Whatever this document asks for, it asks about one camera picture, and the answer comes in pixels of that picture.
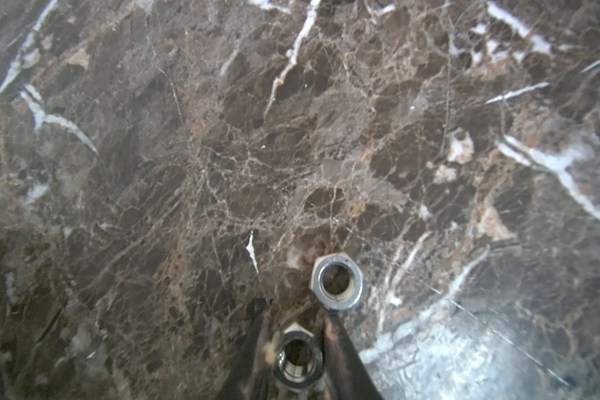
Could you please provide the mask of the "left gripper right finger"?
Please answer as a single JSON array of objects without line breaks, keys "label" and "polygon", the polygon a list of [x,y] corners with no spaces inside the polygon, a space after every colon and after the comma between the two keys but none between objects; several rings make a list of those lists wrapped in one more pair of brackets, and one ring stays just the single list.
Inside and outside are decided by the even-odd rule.
[{"label": "left gripper right finger", "polygon": [[382,399],[336,313],[326,312],[323,360],[331,399]]}]

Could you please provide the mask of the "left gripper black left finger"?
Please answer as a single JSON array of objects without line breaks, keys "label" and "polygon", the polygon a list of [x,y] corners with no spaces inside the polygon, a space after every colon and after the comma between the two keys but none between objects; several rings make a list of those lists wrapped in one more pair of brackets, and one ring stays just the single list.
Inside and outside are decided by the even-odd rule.
[{"label": "left gripper black left finger", "polygon": [[230,372],[216,399],[267,399],[271,363],[268,352],[273,344],[272,319],[268,309],[253,321]]}]

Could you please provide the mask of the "silver hex nut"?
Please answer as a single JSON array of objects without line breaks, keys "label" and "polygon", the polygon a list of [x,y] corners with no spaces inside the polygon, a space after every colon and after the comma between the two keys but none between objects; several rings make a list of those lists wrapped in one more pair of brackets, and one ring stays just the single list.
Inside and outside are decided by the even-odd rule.
[{"label": "silver hex nut", "polygon": [[363,272],[346,253],[331,253],[316,259],[310,288],[328,310],[355,308],[363,296]]},{"label": "silver hex nut", "polygon": [[308,398],[323,374],[323,350],[316,336],[297,322],[288,325],[273,370],[277,387],[298,398]]}]

